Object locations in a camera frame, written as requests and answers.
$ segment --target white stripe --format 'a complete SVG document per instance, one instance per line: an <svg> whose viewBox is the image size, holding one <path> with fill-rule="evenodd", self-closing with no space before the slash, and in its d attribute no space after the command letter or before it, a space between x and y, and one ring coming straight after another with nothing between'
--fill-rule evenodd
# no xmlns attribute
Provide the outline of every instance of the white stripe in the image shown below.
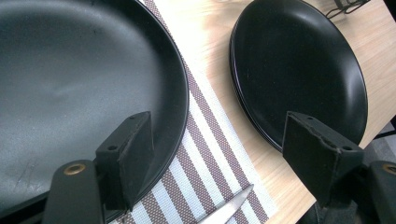
<svg viewBox="0 0 396 224"><path fill-rule="evenodd" d="M169 170L171 171L172 176L175 178L181 194L186 199L187 205L192 211L195 219L205 214L205 209L202 207L202 204L199 201L198 196L196 195L194 188L190 183L190 180L184 173L183 167L180 165L180 162L177 158L172 161L172 164L169 166Z"/></svg>
<svg viewBox="0 0 396 224"><path fill-rule="evenodd" d="M162 181L159 181L151 192L157 200L168 223L183 223Z"/></svg>
<svg viewBox="0 0 396 224"><path fill-rule="evenodd" d="M254 213L253 208L251 207L248 201L245 201L241 206L242 212L244 213L247 223L260 223L259 219L257 218L256 214Z"/></svg>
<svg viewBox="0 0 396 224"><path fill-rule="evenodd" d="M202 159L197 146L192 141L192 137L188 129L186 129L184 132L183 145L185 146L187 154L189 154L189 157L191 158L192 164L195 166L198 175L201 177L202 182L204 183L205 188L207 189L207 192L213 201L213 204L219 204L223 202L224 198L222 197L221 192L219 191L219 188L213 179L213 176L207 169L204 159Z"/></svg>
<svg viewBox="0 0 396 224"><path fill-rule="evenodd" d="M232 192L237 192L241 189L241 186L236 180L233 170L225 159L225 156L221 148L219 147L218 141L210 130L209 125L206 123L205 117L202 114L200 108L198 107L198 104L195 102L192 94L190 94L190 111L195 119L195 123L197 124L198 129L201 131L201 134L206 140L207 145L210 147L210 151L212 152L213 157L219 165L228 186L230 187Z"/></svg>
<svg viewBox="0 0 396 224"><path fill-rule="evenodd" d="M254 166L251 163L251 160L248 157L248 154L246 153L244 147L242 146L242 143L239 140L233 128L233 125L227 118L224 109L221 107L219 99L211 88L210 83L208 82L206 77L203 76L203 72L195 70L192 73L195 75L195 81L200 88L202 95L205 97L213 115L215 116L216 121L220 126L220 129L224 133L224 136L227 139L230 148L233 150L236 159L241 164L242 171L247 176L247 180L255 185L254 189L256 195L258 196L260 204L262 205L267 216L271 217L277 211L276 205L266 188L262 185L262 181L257 175L257 172L254 169Z"/></svg>
<svg viewBox="0 0 396 224"><path fill-rule="evenodd" d="M152 223L151 219L149 218L149 214L146 212L146 209L141 202L134 206L131 216L134 219L134 222L137 224Z"/></svg>

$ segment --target wooden table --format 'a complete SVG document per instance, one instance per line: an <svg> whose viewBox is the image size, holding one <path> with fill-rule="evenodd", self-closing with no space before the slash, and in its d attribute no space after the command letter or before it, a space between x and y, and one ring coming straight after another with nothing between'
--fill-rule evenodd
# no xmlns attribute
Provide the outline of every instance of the wooden table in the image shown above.
<svg viewBox="0 0 396 224"><path fill-rule="evenodd" d="M231 30L248 0L156 1L187 64L209 79L278 212L268 223L295 223L314 197L249 123L238 104L230 77ZM308 0L326 13L333 0ZM363 72L369 116L361 147L366 147L396 114L396 23L382 0L372 0L349 15L332 19L354 50Z"/></svg>

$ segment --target stack of plates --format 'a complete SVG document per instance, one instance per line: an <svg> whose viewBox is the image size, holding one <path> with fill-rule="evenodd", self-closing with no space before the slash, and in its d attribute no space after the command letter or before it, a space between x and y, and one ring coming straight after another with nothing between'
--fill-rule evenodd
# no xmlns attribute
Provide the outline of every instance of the stack of plates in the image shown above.
<svg viewBox="0 0 396 224"><path fill-rule="evenodd" d="M281 150L287 111L321 120L358 144L367 95L352 49L319 11L299 0L256 0L233 28L234 88L248 118Z"/></svg>

